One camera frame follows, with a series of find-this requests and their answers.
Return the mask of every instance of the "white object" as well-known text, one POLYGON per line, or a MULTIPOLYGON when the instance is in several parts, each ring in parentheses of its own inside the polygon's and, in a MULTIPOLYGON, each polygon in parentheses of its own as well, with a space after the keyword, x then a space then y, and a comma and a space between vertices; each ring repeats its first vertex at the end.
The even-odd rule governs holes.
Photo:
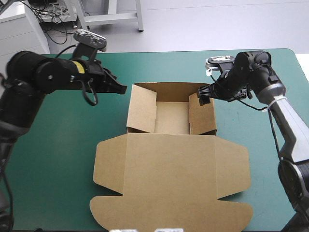
POLYGON ((309 81, 309 54, 296 54, 296 58, 309 81))
POLYGON ((49 53, 47 39, 33 12, 15 2, 0 15, 0 73, 6 75, 7 62, 24 50, 49 53))
POLYGON ((87 26, 91 25, 105 25, 123 22, 138 22, 139 31, 144 31, 142 16, 141 16, 141 6, 140 0, 135 0, 136 2, 136 12, 135 13, 122 13, 117 14, 117 0, 109 0, 108 14, 103 15, 85 15, 83 5, 80 0, 72 0, 75 5, 76 13, 82 24, 83 29, 87 29, 87 26))

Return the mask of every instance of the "gray robot arm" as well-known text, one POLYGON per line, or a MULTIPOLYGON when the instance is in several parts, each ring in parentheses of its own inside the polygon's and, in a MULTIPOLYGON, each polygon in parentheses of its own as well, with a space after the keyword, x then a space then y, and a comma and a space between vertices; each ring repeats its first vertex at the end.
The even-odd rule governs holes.
POLYGON ((209 58, 206 68, 208 72, 219 70, 221 75, 198 90, 201 104, 208 103, 209 98, 240 101, 251 98, 253 90, 258 100, 268 105, 270 120, 272 114, 285 141, 280 150, 276 143, 279 178, 296 211, 282 231, 309 232, 309 128, 285 97, 286 88, 271 67, 270 53, 252 51, 238 53, 235 58, 209 58))

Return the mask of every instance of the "white cable tie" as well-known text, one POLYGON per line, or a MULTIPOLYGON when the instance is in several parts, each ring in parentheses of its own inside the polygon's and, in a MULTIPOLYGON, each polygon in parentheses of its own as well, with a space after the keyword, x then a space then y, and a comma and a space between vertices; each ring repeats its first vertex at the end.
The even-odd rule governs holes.
POLYGON ((282 100, 282 99, 286 99, 286 97, 285 97, 285 96, 276 97, 276 98, 268 105, 268 107, 267 107, 266 109, 262 110, 262 112, 267 112, 267 111, 270 109, 270 107, 273 105, 273 103, 275 103, 275 102, 277 102, 277 101, 279 101, 279 100, 282 100))

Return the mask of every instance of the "cardboard box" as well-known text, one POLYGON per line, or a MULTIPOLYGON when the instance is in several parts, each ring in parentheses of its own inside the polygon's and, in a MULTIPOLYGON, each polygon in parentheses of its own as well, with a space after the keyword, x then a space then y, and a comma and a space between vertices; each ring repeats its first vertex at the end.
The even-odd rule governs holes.
POLYGON ((204 83, 153 82, 132 86, 128 132, 215 135, 213 99, 200 106, 197 89, 204 83))
POLYGON ((122 194, 91 200, 102 227, 239 232, 249 224, 248 204, 218 200, 250 186, 248 151, 213 135, 195 135, 216 130, 213 102, 197 105, 201 85, 133 86, 127 126, 135 132, 97 146, 95 183, 122 194))

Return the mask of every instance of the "table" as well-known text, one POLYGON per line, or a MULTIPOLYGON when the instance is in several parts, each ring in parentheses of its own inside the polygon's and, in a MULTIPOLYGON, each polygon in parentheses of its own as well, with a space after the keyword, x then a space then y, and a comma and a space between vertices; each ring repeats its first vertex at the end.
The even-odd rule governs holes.
MULTIPOLYGON (((269 49, 273 68, 287 86, 290 103, 309 124, 309 83, 294 53, 269 49)), ((126 133, 131 85, 135 82, 211 82, 205 58, 239 50, 158 53, 103 53, 97 58, 128 85, 126 95, 99 94, 89 106, 79 91, 48 95, 30 132, 16 144, 7 175, 14 193, 15 230, 102 230, 89 201, 113 195, 92 181, 98 142, 126 133)), ((247 101, 260 106, 256 98, 247 101)), ((280 230, 294 214, 277 175, 278 158, 267 113, 239 102, 215 101, 217 136, 244 145, 250 153, 252 186, 224 200, 247 202, 254 215, 247 231, 280 230)))

